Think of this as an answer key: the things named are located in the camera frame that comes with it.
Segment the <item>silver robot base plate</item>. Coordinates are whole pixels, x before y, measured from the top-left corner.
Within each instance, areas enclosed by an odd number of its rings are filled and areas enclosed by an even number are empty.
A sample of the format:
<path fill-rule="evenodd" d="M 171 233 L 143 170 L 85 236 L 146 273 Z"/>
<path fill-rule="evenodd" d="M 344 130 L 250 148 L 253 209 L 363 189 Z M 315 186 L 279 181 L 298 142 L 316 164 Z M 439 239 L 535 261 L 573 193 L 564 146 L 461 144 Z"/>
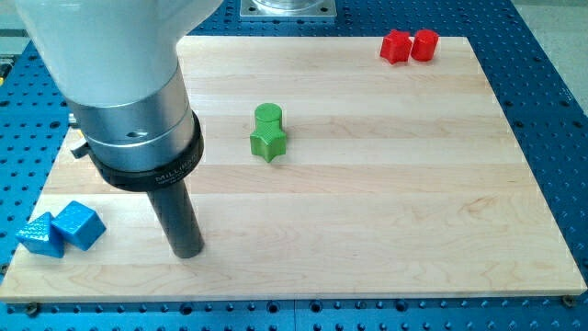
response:
<path fill-rule="evenodd" d="M 326 21 L 337 17 L 335 0 L 242 0 L 240 18 L 246 21 Z"/>

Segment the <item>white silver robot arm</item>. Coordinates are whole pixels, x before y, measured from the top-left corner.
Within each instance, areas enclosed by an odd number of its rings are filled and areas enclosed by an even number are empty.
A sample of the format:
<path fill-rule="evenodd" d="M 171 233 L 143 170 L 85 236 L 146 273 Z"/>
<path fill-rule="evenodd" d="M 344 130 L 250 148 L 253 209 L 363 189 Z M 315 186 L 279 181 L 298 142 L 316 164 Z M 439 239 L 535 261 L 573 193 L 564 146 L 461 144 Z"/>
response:
<path fill-rule="evenodd" d="M 176 44 L 221 0 L 16 0 L 92 153 L 140 172 L 174 161 L 195 121 Z"/>

